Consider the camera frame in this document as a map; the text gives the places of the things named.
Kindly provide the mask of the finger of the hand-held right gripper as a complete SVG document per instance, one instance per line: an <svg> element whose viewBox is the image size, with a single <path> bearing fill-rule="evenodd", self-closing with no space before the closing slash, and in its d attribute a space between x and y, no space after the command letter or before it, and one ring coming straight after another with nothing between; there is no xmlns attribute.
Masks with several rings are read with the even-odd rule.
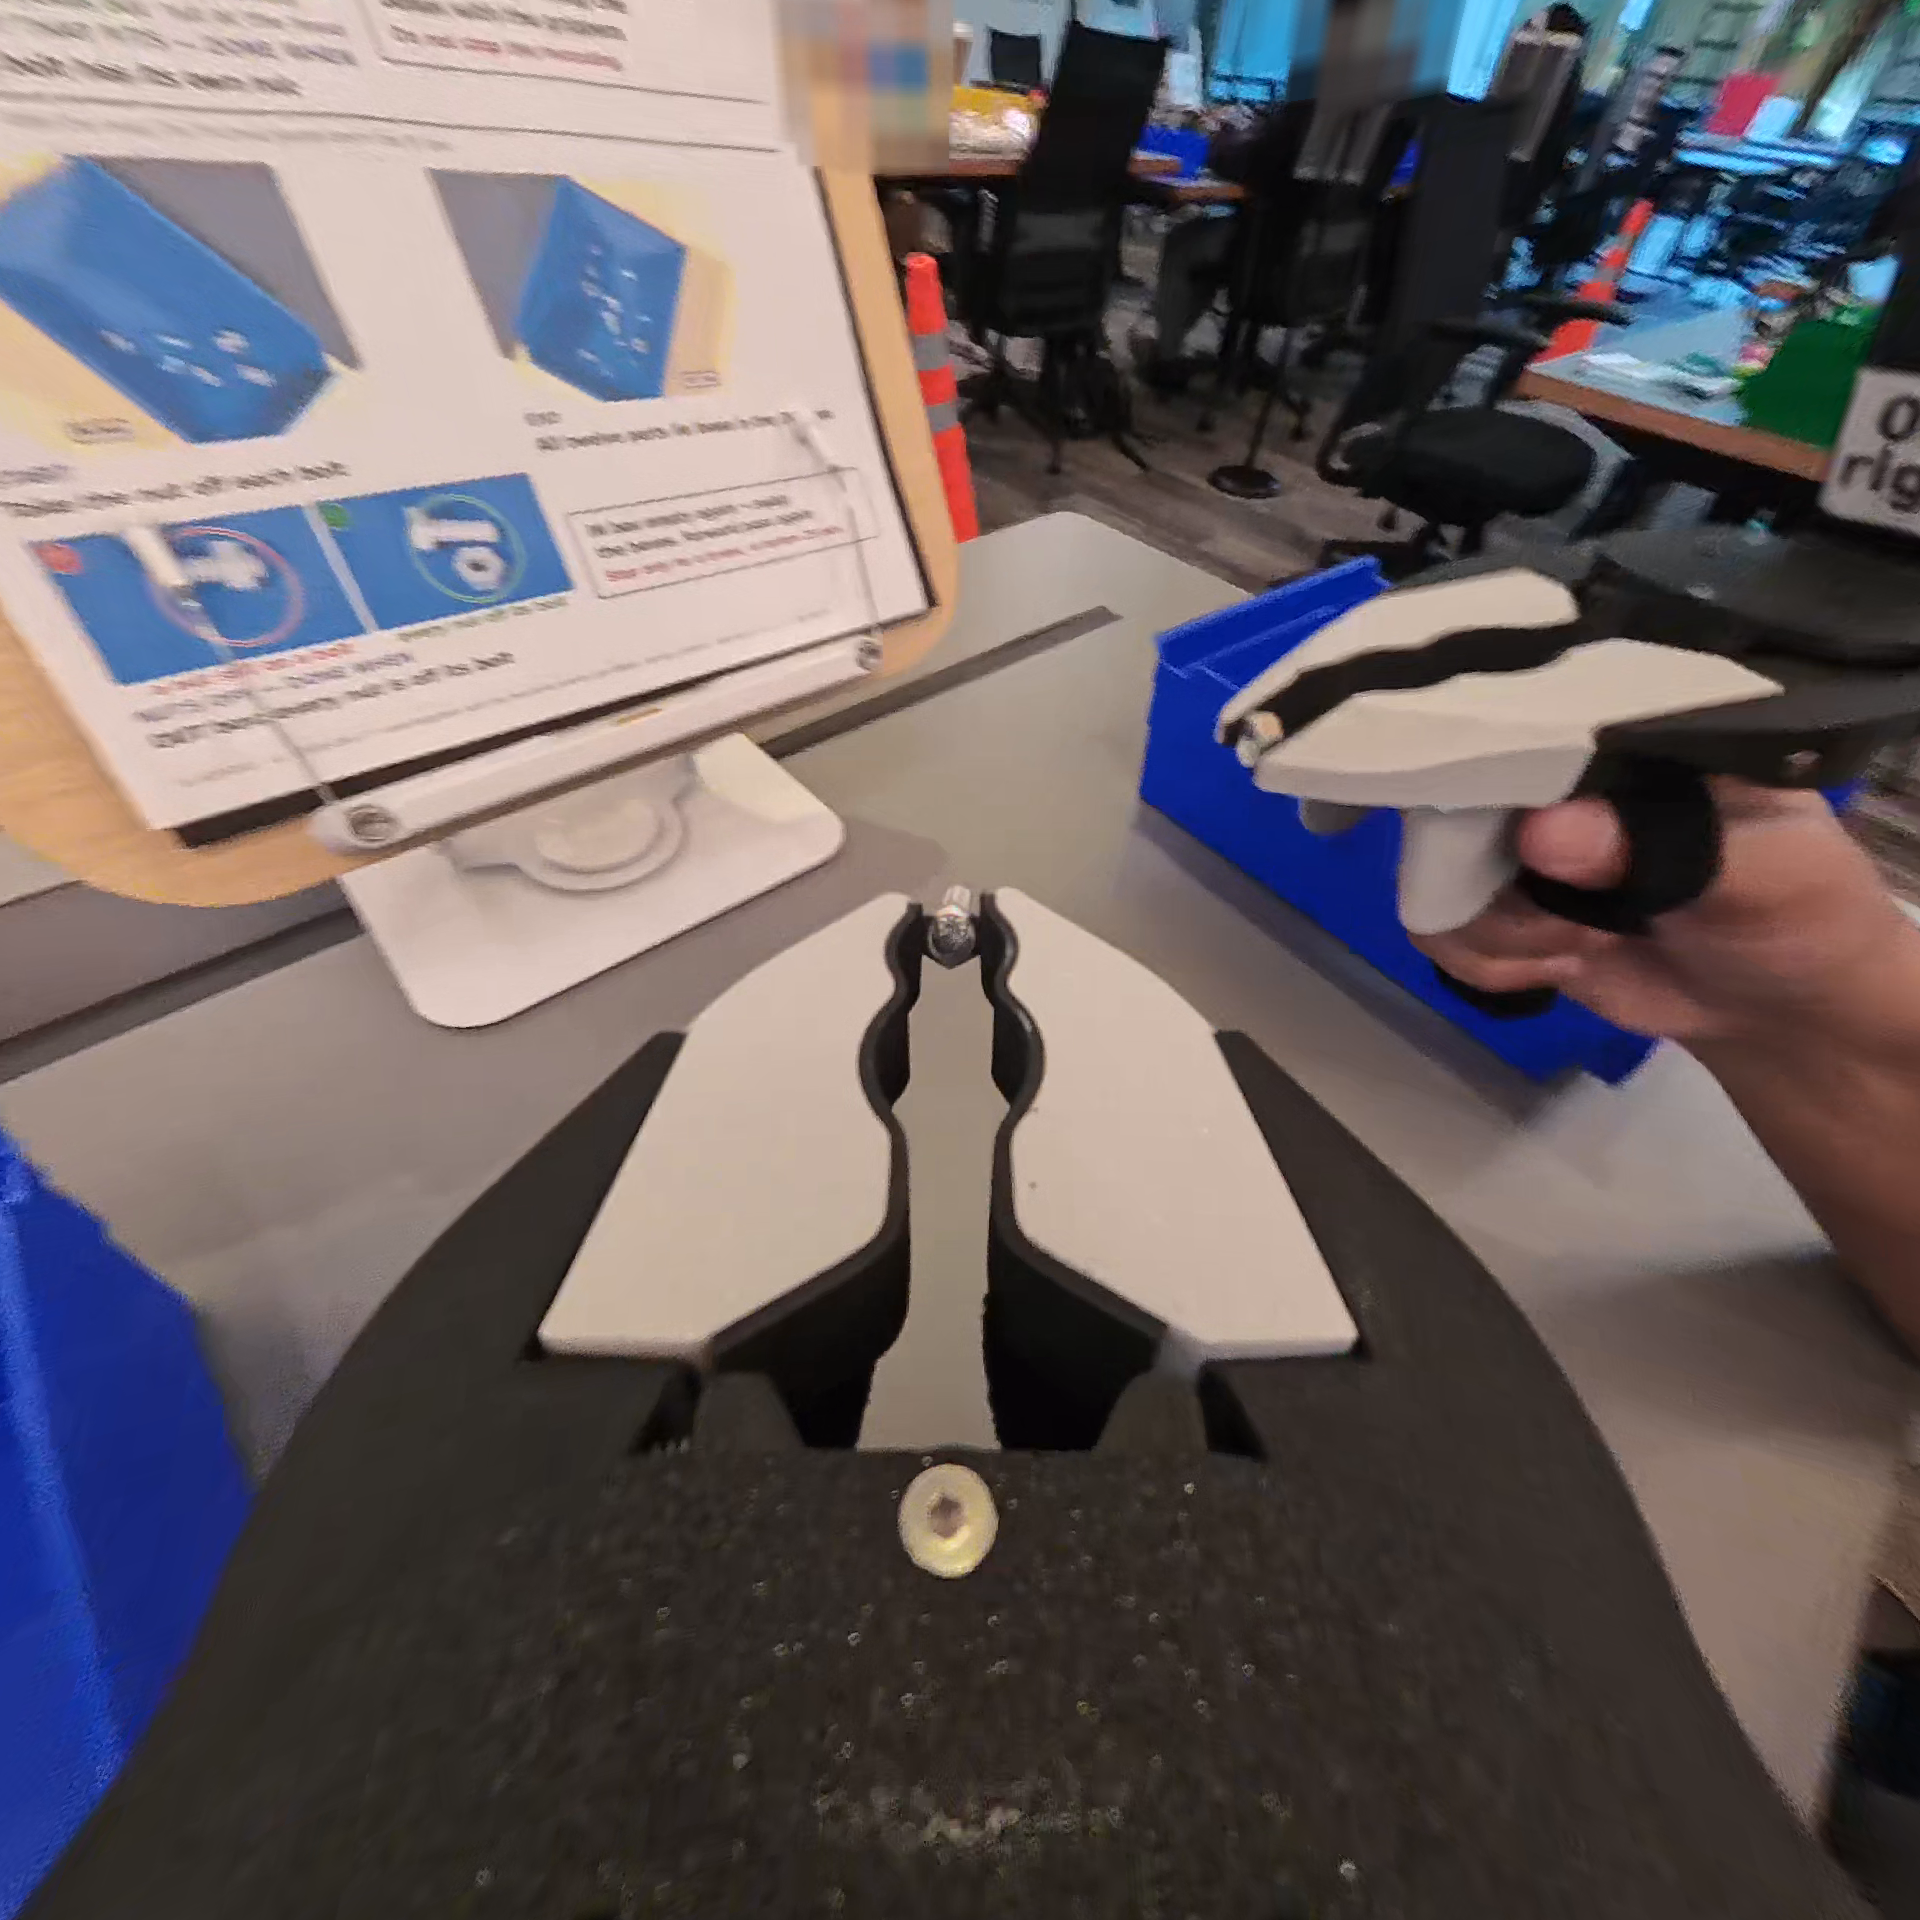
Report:
<svg viewBox="0 0 1920 1920"><path fill-rule="evenodd" d="M1560 658L1435 688L1362 695L1245 767L1333 834L1373 811L1536 810L1570 797L1601 734L1750 704L1786 685L1728 655L1653 640L1582 640Z"/></svg>
<svg viewBox="0 0 1920 1920"><path fill-rule="evenodd" d="M1240 688L1216 734L1245 736L1267 712L1297 736L1362 695L1548 664L1582 640L1579 619L1573 590L1528 567L1381 591Z"/></svg>

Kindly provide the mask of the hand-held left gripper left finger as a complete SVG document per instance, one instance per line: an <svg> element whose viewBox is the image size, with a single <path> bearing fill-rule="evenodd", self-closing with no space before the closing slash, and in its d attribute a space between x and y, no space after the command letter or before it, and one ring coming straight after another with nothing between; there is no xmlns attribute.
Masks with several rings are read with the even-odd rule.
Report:
<svg viewBox="0 0 1920 1920"><path fill-rule="evenodd" d="M883 1247L906 1199L914 904L876 895L714 998L537 1330L562 1357L720 1362Z"/></svg>

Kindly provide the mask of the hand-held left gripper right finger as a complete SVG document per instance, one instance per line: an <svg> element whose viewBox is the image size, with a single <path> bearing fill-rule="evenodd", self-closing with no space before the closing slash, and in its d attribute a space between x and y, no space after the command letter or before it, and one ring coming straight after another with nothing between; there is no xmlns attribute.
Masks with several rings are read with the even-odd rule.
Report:
<svg viewBox="0 0 1920 1920"><path fill-rule="evenodd" d="M1090 1285L1162 1362L1348 1355L1357 1328L1220 1037L1129 954L989 898L1019 1252Z"/></svg>

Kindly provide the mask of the blue plastic bin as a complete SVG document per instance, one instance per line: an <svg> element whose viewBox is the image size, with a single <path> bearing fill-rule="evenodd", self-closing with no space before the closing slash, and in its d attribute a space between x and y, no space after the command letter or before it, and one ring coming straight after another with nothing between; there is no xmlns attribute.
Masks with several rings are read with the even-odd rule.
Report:
<svg viewBox="0 0 1920 1920"><path fill-rule="evenodd" d="M1346 559L1164 630L1146 712L1140 803L1528 1078L1585 1071L1621 1085L1653 1053L1653 1039L1568 998L1531 1018L1491 1018L1443 983L1398 920L1395 813L1315 834L1297 800L1257 794L1213 738L1229 695L1386 590L1377 559Z"/></svg>
<svg viewBox="0 0 1920 1920"><path fill-rule="evenodd" d="M174 1685L249 1515L201 1326L2 1138L2 1915Z"/></svg>

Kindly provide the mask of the grey desk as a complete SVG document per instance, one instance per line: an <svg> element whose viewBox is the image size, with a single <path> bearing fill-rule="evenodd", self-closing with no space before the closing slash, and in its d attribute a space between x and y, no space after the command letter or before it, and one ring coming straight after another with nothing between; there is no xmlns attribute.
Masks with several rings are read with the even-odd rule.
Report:
<svg viewBox="0 0 1920 1920"><path fill-rule="evenodd" d="M1157 640L1245 599L1072 515L985 534L982 674L774 758L849 829L816 874L489 1029L364 935L4 1085L280 1440L48 1898L105 1908L109 1850L193 1912L907 1852L1798 1911L1913 1371L1677 1047L1570 1164L1194 866L1137 797ZM1000 890L1212 1021L1348 1355L1162 1362L1019 1252ZM691 1021L876 895L914 904L897 1230L720 1362L546 1355Z"/></svg>

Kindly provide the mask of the person's right hand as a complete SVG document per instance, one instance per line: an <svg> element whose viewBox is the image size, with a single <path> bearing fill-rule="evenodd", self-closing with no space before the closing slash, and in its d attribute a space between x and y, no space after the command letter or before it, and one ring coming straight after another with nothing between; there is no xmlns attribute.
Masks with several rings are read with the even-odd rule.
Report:
<svg viewBox="0 0 1920 1920"><path fill-rule="evenodd" d="M1694 1053L1913 1055L1915 923L1833 806L1737 779L1712 796L1720 876L1651 932L1585 927L1512 887L1421 949L1476 989L1552 988Z"/></svg>

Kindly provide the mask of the green plastic bin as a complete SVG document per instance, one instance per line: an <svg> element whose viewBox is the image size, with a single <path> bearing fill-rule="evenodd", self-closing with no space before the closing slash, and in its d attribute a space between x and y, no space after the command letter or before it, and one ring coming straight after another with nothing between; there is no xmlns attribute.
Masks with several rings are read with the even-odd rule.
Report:
<svg viewBox="0 0 1920 1920"><path fill-rule="evenodd" d="M1797 320L1764 367L1744 381L1744 426L1832 448L1878 327L1878 303L1841 303Z"/></svg>

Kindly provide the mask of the wooden background table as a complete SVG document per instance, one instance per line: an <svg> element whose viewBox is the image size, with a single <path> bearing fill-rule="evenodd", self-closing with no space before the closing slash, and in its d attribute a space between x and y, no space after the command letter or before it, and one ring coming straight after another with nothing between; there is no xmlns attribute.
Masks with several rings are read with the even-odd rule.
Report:
<svg viewBox="0 0 1920 1920"><path fill-rule="evenodd" d="M1595 347L1531 363L1514 398L1560 404L1694 486L1817 488L1832 461L1827 448L1750 426L1731 392L1699 398L1664 375L1691 355L1731 365L1742 339L1737 308L1604 327Z"/></svg>

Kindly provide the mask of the wooden document stand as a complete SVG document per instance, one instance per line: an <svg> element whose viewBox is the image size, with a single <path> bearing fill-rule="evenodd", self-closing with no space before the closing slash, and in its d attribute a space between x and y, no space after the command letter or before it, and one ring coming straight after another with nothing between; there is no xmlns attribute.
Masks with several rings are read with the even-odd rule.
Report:
<svg viewBox="0 0 1920 1920"><path fill-rule="evenodd" d="M962 543L937 478L878 182L816 175L929 611L873 640L822 642L640 704L651 751L560 779L552 736L504 803L426 839L333 853L305 818L182 848L139 827L54 685L4 626L4 1037L249 951L346 904L417 1013L484 1026L658 949L844 848L844 823L771 743L805 717L860 717L953 623ZM34 935L20 946L20 931Z"/></svg>

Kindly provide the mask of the orange striped cone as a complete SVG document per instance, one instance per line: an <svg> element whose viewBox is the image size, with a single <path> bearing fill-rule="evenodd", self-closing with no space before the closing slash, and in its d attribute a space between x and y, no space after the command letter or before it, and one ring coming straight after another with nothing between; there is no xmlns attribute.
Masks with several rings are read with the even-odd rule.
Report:
<svg viewBox="0 0 1920 1920"><path fill-rule="evenodd" d="M956 542L978 534L977 492L957 376L948 344L944 284L934 256L902 256L902 310L920 373L921 399Z"/></svg>

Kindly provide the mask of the printed instruction sheet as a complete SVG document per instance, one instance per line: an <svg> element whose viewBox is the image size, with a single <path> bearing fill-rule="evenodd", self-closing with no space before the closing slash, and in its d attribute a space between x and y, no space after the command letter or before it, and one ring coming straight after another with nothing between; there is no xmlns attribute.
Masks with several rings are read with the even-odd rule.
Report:
<svg viewBox="0 0 1920 1920"><path fill-rule="evenodd" d="M933 608L780 4L4 4L4 616L144 827Z"/></svg>

